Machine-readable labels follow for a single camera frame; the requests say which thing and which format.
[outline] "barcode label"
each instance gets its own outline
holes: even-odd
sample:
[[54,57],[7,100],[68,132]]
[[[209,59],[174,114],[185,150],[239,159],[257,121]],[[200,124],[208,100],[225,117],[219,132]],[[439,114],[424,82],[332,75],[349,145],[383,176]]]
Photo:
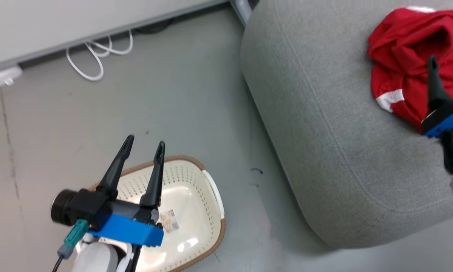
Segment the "barcode label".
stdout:
[[166,233],[171,233],[179,229],[178,221],[173,210],[167,210],[159,214],[159,222],[161,222],[163,230]]

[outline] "crumpled red fabric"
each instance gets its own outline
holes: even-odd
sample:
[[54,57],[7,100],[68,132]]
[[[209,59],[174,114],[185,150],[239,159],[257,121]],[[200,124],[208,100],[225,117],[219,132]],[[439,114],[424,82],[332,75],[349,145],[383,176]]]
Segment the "crumpled red fabric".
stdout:
[[437,58],[439,75],[453,98],[453,10],[396,9],[368,41],[368,55],[376,62],[371,81],[374,98],[385,110],[421,130],[428,113],[427,62],[431,55]]

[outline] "gray ottoman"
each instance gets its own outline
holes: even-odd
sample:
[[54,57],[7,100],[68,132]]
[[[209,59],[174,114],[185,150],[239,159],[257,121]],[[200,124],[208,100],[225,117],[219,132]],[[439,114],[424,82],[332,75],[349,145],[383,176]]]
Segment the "gray ottoman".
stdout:
[[408,5],[262,0],[247,23],[242,71],[306,220],[333,247],[388,243],[453,216],[441,146],[370,92],[368,36]]

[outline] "laundry basket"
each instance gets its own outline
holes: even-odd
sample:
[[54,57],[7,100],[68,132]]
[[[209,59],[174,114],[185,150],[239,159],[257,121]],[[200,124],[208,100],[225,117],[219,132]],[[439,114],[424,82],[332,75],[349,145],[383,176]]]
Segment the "laundry basket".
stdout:
[[[118,199],[139,203],[153,167],[153,162],[148,162],[124,170]],[[141,249],[136,272],[184,270],[212,254],[225,234],[223,203],[204,165],[188,156],[166,157],[162,178],[159,221],[164,226],[164,239],[160,247]],[[118,241],[101,241],[127,249]]]

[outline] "concrete floor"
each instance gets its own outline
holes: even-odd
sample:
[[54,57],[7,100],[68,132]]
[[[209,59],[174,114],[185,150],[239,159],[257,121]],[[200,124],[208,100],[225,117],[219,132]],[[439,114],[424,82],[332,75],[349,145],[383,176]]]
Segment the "concrete floor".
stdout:
[[[0,90],[0,271],[52,269],[68,231],[51,222],[52,199],[98,181],[132,133],[127,167],[150,161],[163,140],[167,155],[197,158],[218,185],[225,239],[188,271],[453,272],[453,219],[362,250],[331,249],[309,229],[240,72],[242,31],[221,9],[135,36],[131,54],[102,60],[99,82],[61,56]],[[97,71],[87,51],[73,59]]]

